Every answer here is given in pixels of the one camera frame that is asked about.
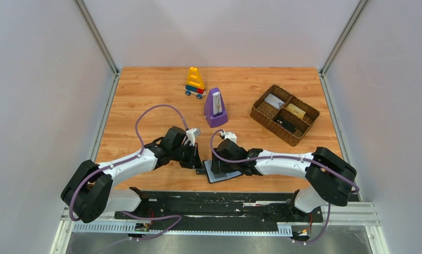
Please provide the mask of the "black credit card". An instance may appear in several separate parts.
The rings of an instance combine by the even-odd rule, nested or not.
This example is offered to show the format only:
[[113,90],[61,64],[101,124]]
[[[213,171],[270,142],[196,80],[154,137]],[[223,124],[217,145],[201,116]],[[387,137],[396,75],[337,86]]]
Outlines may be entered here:
[[285,130],[287,130],[290,133],[295,133],[296,132],[296,126],[289,122],[288,120],[284,119],[283,117],[279,116],[275,119],[275,122],[277,124],[279,124],[280,126],[282,126]]

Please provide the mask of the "yellow credit card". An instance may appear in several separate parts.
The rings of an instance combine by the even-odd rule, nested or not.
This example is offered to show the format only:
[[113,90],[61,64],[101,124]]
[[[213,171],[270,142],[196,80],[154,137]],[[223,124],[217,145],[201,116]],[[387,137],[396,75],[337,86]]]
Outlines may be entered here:
[[304,110],[302,110],[301,108],[299,108],[298,106],[296,106],[293,103],[289,103],[285,109],[290,112],[291,114],[293,114],[294,116],[296,116],[297,118],[303,120],[304,116],[306,114],[306,112]]

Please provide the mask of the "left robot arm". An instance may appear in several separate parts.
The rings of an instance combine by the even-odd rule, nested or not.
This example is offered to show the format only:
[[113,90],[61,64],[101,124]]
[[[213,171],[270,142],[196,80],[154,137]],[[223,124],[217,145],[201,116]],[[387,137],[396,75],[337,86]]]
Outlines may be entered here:
[[183,130],[171,127],[165,136],[145,144],[140,150],[114,161],[94,163],[83,161],[61,192],[61,200],[76,215],[74,221],[90,223],[103,213],[134,212],[142,203],[137,189],[114,187],[141,173],[150,172],[178,162],[180,167],[201,169],[202,164],[195,139],[199,128]]

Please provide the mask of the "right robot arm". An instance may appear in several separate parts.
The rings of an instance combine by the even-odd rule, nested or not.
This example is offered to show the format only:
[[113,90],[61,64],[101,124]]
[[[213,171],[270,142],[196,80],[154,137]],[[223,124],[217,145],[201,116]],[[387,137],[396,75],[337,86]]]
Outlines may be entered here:
[[295,209],[310,213],[326,203],[346,206],[357,190],[357,171],[325,147],[302,154],[275,153],[260,148],[245,150],[230,139],[213,150],[212,159],[203,162],[210,183],[238,176],[284,175],[306,179],[310,185],[295,192]]

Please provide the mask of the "black card holder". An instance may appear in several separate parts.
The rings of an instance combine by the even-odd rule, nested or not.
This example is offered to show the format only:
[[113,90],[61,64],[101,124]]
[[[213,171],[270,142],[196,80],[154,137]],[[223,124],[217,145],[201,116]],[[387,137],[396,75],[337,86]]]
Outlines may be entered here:
[[223,182],[242,176],[242,173],[240,171],[235,171],[231,173],[220,172],[219,166],[220,164],[218,162],[213,162],[212,160],[204,160],[202,161],[202,168],[195,169],[195,172],[197,175],[206,176],[207,181],[210,184]]

